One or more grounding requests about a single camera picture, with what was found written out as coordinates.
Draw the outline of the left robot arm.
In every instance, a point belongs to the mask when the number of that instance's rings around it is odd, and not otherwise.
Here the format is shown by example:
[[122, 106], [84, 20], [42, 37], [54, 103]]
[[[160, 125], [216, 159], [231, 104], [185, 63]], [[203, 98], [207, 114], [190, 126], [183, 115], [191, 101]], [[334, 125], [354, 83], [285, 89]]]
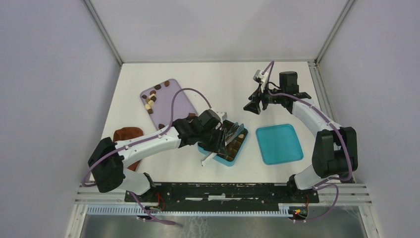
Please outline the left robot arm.
[[199, 145], [217, 154], [225, 153], [226, 130], [222, 127], [226, 112], [205, 110], [198, 117], [176, 119], [152, 134], [113, 142], [101, 139], [88, 160], [89, 174], [100, 193], [124, 189], [150, 202], [156, 195], [153, 180], [147, 173], [137, 173], [128, 167], [154, 154]]

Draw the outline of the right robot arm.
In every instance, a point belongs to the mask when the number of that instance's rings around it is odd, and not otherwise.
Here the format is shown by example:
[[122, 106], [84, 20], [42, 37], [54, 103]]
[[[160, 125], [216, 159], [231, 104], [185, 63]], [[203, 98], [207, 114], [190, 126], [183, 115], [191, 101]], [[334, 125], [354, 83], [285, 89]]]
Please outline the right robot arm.
[[257, 70], [253, 79], [257, 89], [243, 107], [260, 114], [270, 104], [280, 104], [298, 118], [315, 137], [312, 163], [305, 170], [292, 175], [286, 196], [299, 202], [307, 189], [316, 189], [330, 180], [349, 181], [358, 167], [357, 134], [352, 127], [343, 127], [324, 114], [306, 92], [300, 92], [298, 74], [294, 71], [279, 74], [278, 87], [269, 88], [270, 72]]

